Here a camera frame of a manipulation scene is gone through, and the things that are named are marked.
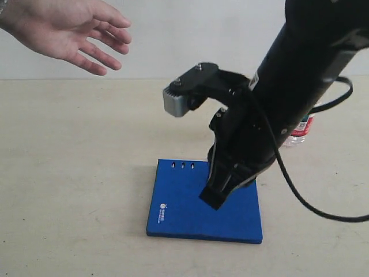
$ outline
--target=blue board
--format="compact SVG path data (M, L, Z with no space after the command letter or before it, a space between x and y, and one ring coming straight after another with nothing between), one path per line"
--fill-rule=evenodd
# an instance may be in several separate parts
M159 160L147 235L261 244L256 182L233 192L215 211L199 199L207 177L207 162Z

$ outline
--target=bottle label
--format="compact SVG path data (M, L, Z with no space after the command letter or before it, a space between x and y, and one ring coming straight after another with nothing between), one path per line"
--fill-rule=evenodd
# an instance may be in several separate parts
M303 137L306 136L309 133L311 124L314 120L314 115L307 115L305 116L299 125L295 128L295 130L292 131L291 136L293 137Z

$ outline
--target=finger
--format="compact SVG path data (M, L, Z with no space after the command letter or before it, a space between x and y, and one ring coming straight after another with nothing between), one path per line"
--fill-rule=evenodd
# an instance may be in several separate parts
M95 29L99 31L107 31L117 40L125 44L130 44L132 42L131 34L129 34L126 29L114 27L108 22L101 22Z
M88 60L86 57L82 56L80 53L76 53L73 57L66 59L65 61L76 65L81 69L86 70L94 75L103 76L106 75L107 70L101 65Z
M128 28L131 26L131 22L120 11L102 0L90 1L90 8L94 19L109 22L117 28Z
M122 64L118 60L103 52L91 42L85 41L80 50L113 70L122 68Z
M92 30L89 35L91 38L101 41L105 43L107 46L111 47L115 51L125 55L128 54L129 48L128 45L117 41L113 36L109 33L101 32L98 30Z

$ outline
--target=plastic water bottle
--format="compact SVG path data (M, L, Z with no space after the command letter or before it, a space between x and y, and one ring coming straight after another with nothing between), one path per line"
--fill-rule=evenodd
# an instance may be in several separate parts
M306 115L295 128L295 130L293 130L288 136L286 141L283 143L283 146L294 147L300 143L303 143L310 131L311 124L314 121L314 116L315 114Z

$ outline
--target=screw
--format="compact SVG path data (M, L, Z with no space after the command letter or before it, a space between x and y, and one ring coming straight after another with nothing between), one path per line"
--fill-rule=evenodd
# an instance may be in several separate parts
M177 78L174 80L173 82L175 85L182 85L181 81L180 81L180 78Z
M196 70L199 70L201 71L202 70L202 65L201 63L198 63L196 66L195 66Z

